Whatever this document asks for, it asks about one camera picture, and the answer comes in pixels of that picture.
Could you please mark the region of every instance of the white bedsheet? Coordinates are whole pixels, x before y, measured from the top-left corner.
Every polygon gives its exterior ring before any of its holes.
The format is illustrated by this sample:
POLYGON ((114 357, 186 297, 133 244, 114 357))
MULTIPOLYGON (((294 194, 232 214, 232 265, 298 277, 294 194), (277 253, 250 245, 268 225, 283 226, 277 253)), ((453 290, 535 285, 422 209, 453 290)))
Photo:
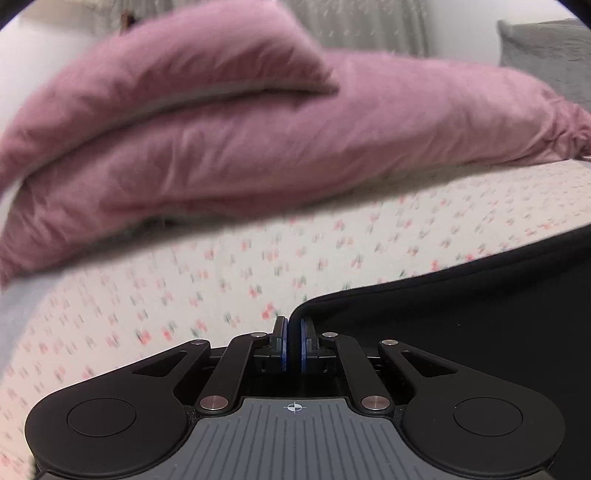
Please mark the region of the white bedsheet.
POLYGON ((463 168, 394 175, 292 215, 185 231, 71 267, 27 319, 0 384, 0 479, 27 476, 24 420, 59 388, 192 338, 222 346, 269 331, 311 297, 590 222, 591 170, 576 161, 463 168))

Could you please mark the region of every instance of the screw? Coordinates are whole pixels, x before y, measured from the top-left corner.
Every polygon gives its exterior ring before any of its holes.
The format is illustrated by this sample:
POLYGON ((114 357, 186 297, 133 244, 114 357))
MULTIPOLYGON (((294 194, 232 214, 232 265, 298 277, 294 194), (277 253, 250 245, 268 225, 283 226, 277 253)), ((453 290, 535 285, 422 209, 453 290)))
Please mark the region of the screw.
POLYGON ((219 395, 210 395, 209 397, 202 398, 199 405, 205 410, 221 410, 228 406, 228 399, 219 395))
POLYGON ((368 410, 379 411, 388 408, 390 406, 390 401, 379 395, 370 395, 369 397, 365 397, 361 401, 361 404, 368 410))

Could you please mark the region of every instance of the pillowcase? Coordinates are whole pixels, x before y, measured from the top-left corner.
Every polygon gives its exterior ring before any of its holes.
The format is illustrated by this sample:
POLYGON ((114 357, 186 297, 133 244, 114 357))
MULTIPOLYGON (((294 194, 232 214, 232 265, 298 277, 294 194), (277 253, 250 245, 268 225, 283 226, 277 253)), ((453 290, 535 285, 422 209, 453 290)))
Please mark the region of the pillowcase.
POLYGON ((262 93, 161 114, 29 176, 0 238, 0 283, 146 218, 252 218, 392 170, 591 153, 591 114, 524 73, 327 55, 337 95, 262 93))
POLYGON ((112 128, 163 109, 265 89, 333 92, 320 47, 278 2, 213 1, 98 45, 33 94, 0 141, 0 196, 112 128))
POLYGON ((591 30, 578 19, 497 23, 501 65, 527 72, 591 112, 591 30))

